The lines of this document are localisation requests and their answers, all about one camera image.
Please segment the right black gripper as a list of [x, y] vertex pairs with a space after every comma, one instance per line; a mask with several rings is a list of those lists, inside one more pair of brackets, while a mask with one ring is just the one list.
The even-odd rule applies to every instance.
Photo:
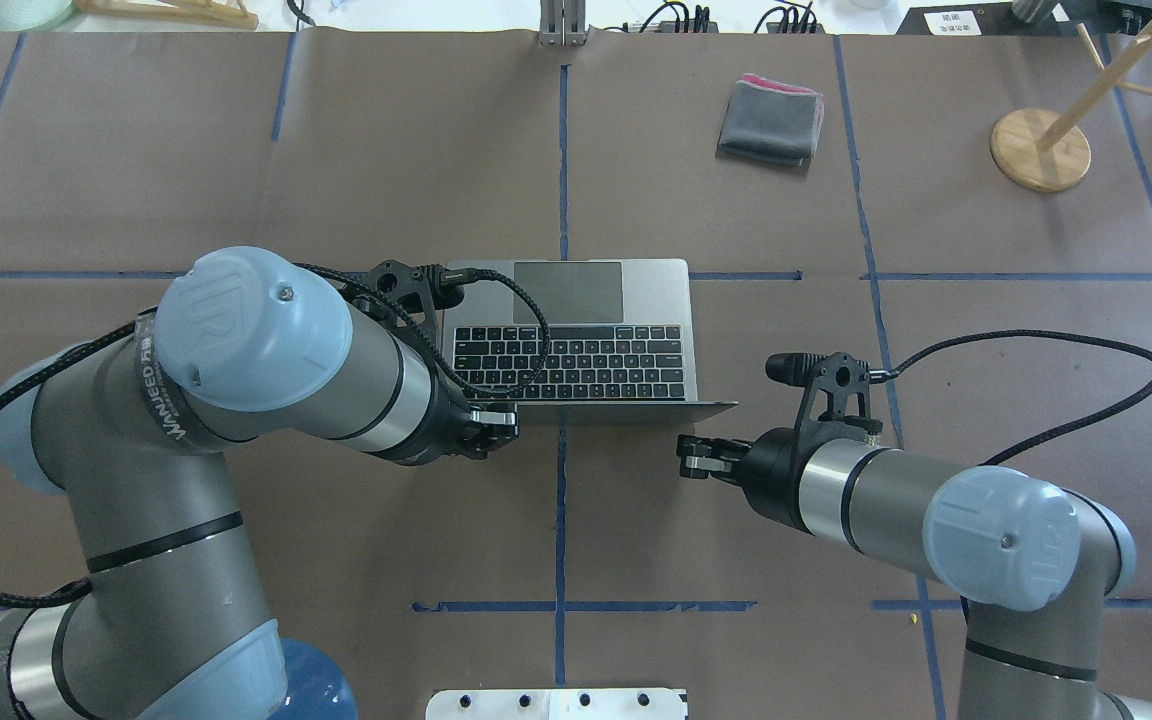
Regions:
[[751, 509], [764, 518], [805, 530], [799, 511], [803, 470], [797, 456], [797, 430], [771, 429], [753, 445], [742, 439], [680, 434], [676, 456], [681, 457], [680, 477], [733, 482], [744, 492]]

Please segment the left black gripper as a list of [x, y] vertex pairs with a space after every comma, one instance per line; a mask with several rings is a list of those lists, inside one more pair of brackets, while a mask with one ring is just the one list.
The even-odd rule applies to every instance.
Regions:
[[419, 467], [444, 456], [488, 457], [497, 446], [518, 437], [516, 404], [467, 406], [465, 397], [435, 386], [429, 411], [412, 435], [376, 456], [403, 467]]

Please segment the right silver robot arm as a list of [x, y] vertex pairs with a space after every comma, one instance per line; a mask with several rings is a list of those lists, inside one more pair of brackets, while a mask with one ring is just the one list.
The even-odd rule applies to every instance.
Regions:
[[935, 579], [967, 602], [960, 719], [1152, 719], [1098, 684], [1107, 597], [1132, 533], [1078, 492], [1006, 467], [884, 447], [865, 429], [680, 435], [684, 477], [742, 488], [764, 518]]

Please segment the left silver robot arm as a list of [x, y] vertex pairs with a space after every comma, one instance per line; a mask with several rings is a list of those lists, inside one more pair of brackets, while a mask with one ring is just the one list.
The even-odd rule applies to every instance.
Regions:
[[285, 644], [225, 452], [283, 429], [404, 467], [511, 442], [513, 407], [467, 401], [431, 338], [484, 279], [505, 281], [394, 262], [355, 278], [229, 247], [6, 382], [0, 458], [67, 497], [86, 574], [0, 591], [0, 719], [274, 715]]

